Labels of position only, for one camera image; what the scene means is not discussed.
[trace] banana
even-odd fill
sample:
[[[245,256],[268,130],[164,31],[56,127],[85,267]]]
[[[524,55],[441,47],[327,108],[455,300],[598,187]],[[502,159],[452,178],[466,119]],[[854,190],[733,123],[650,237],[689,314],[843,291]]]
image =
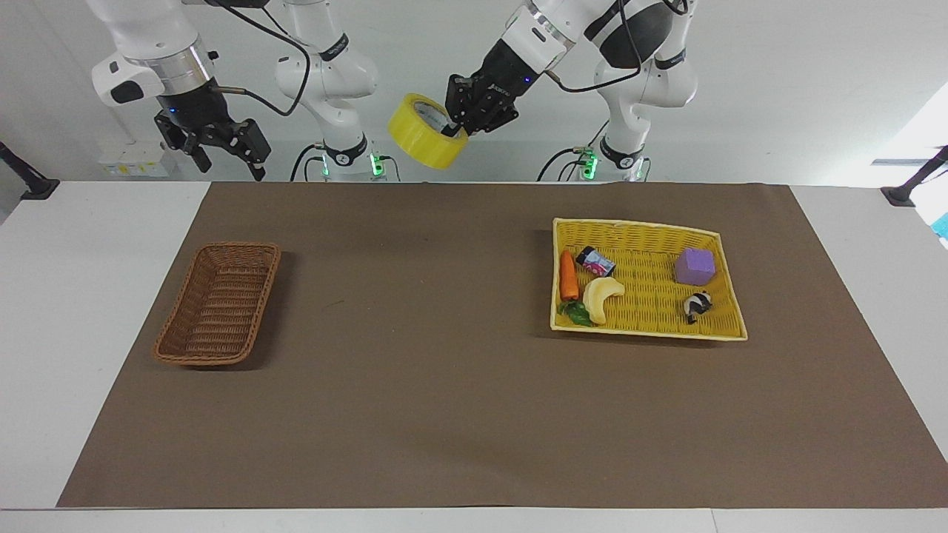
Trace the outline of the banana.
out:
[[[615,278],[596,278],[586,285],[583,293],[583,305],[590,312],[590,320],[597,324],[606,323],[606,310],[603,303],[609,296],[622,296],[626,288]]]

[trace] basket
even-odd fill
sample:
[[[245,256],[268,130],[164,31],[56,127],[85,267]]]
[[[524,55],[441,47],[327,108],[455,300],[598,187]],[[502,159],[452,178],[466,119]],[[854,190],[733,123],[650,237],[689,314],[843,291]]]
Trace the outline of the basket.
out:
[[[616,263],[612,274],[625,286],[625,296],[606,299],[606,323],[596,327],[575,325],[556,313],[559,298],[559,256],[564,249],[575,257],[592,246]],[[682,285],[675,281],[675,261],[685,248],[708,249],[714,254],[717,274],[706,286]],[[625,220],[553,221],[553,301],[550,327],[558,331],[643,335],[697,340],[747,340],[747,327],[724,260],[720,235],[663,224]],[[580,287],[594,276],[576,266]],[[684,301],[705,290],[713,306],[689,325]]]
[[[197,250],[153,355],[180,365],[233,364],[250,355],[280,263],[261,243],[213,243]]]

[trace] small can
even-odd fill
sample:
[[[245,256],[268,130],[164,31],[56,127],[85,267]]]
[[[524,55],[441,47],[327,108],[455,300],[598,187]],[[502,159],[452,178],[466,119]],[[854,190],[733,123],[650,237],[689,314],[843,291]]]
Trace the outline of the small can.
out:
[[[608,278],[615,271],[615,263],[605,258],[593,247],[585,247],[576,256],[576,262],[600,278]]]

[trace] white table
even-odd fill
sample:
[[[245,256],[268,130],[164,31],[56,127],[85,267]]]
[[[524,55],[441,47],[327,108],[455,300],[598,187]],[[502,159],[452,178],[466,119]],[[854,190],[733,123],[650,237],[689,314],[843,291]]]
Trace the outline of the white table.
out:
[[[0,226],[0,531],[948,531],[948,508],[54,510],[208,186],[67,182]],[[948,455],[948,252],[875,190],[793,191]]]

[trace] carrot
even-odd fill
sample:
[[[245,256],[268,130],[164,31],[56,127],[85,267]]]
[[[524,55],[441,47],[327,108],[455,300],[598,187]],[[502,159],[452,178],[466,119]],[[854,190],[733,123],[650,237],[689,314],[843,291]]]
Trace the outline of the carrot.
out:
[[[579,299],[579,281],[576,279],[576,263],[569,250],[559,256],[559,299],[566,302]]]

